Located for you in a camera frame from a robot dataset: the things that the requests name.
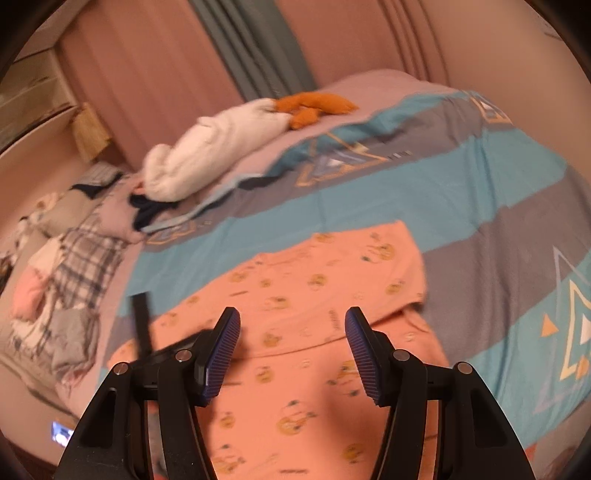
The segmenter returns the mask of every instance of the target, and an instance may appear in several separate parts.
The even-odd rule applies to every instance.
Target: pink curtain
[[[275,0],[319,86],[395,69],[448,85],[421,0]]]
[[[187,0],[93,0],[60,40],[64,74],[141,168],[197,117],[242,103]]]

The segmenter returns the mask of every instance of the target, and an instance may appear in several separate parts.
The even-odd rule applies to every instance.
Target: clothing pile
[[[117,168],[98,164],[68,192],[43,197],[20,220],[4,255],[8,274],[19,260],[26,262],[14,289],[6,292],[12,295],[9,353],[34,362],[67,387],[94,364],[98,308],[128,245],[101,232],[98,214],[110,195],[100,196],[123,176]],[[62,232],[58,220],[71,217],[64,205],[72,198],[86,219]],[[38,250],[21,257],[30,240]]]

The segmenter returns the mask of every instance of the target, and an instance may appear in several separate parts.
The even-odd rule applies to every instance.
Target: gray cloth
[[[73,382],[95,363],[99,341],[98,314],[88,309],[55,310],[48,326],[46,351],[58,382]]]
[[[316,88],[295,36],[272,1],[190,2],[245,100]]]
[[[234,0],[256,44],[283,81],[288,94],[309,92],[318,86],[296,36],[274,0]]]

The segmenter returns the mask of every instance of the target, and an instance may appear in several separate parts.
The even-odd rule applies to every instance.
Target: white towel
[[[176,143],[156,145],[144,159],[146,196],[176,202],[206,187],[242,157],[289,128],[291,115],[275,111],[270,98],[203,116]]]

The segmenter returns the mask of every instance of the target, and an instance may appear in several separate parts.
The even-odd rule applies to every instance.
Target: teal curtain
[[[316,90],[300,46],[273,0],[190,0],[247,101]]]

